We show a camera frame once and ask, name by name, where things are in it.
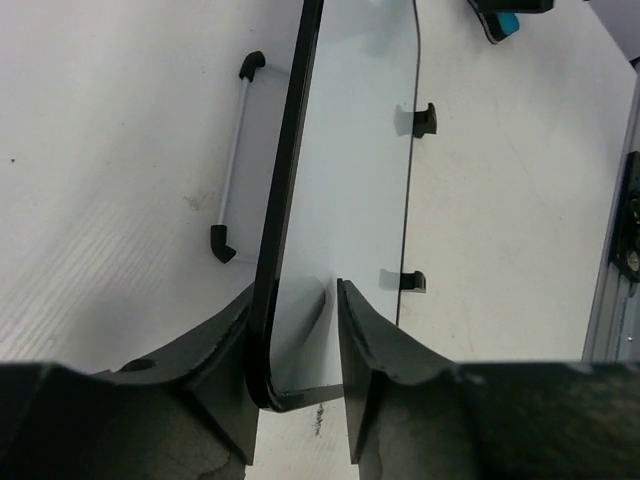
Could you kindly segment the blue whiteboard eraser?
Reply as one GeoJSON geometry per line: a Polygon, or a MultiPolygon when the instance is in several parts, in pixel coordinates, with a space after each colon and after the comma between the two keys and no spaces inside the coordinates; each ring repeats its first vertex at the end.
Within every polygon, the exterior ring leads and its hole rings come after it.
{"type": "Polygon", "coordinates": [[[479,19],[488,41],[496,45],[520,30],[520,22],[514,13],[481,13],[479,19]]]}

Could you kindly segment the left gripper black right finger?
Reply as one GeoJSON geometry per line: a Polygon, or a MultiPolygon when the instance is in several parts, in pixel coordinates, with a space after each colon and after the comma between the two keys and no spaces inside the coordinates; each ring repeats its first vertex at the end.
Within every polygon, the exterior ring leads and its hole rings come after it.
{"type": "Polygon", "coordinates": [[[455,363],[337,283],[350,457],[363,479],[635,479],[635,362],[455,363]]]}

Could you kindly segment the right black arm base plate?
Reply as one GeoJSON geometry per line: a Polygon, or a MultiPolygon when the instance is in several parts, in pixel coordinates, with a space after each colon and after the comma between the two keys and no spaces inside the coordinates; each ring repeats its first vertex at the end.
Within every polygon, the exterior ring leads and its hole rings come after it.
{"type": "Polygon", "coordinates": [[[625,161],[610,261],[631,283],[639,282],[639,152],[630,152],[625,161]]]}

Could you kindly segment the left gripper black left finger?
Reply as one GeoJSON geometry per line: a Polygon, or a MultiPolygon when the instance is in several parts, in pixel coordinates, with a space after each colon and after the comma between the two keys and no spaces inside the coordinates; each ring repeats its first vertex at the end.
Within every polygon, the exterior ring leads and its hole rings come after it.
{"type": "Polygon", "coordinates": [[[240,479],[258,410],[242,356],[252,293],[117,371],[1,367],[5,479],[240,479]]]}

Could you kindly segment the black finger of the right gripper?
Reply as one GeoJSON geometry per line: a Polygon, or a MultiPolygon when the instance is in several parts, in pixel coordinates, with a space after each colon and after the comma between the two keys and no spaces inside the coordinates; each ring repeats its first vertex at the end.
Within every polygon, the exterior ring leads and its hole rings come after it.
{"type": "Polygon", "coordinates": [[[542,14],[554,8],[554,0],[469,0],[480,13],[542,14]]]}

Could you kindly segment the small black-framed whiteboard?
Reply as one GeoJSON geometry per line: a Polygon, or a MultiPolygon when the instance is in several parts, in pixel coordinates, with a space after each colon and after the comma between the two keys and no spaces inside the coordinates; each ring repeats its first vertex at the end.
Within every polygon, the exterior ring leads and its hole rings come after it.
{"type": "Polygon", "coordinates": [[[399,316],[400,291],[380,280],[403,269],[413,137],[394,112],[415,112],[419,61],[412,1],[303,5],[248,312],[245,377],[261,408],[340,395],[339,280],[399,316]],[[303,175],[331,163],[355,198],[307,219],[303,175]]]}

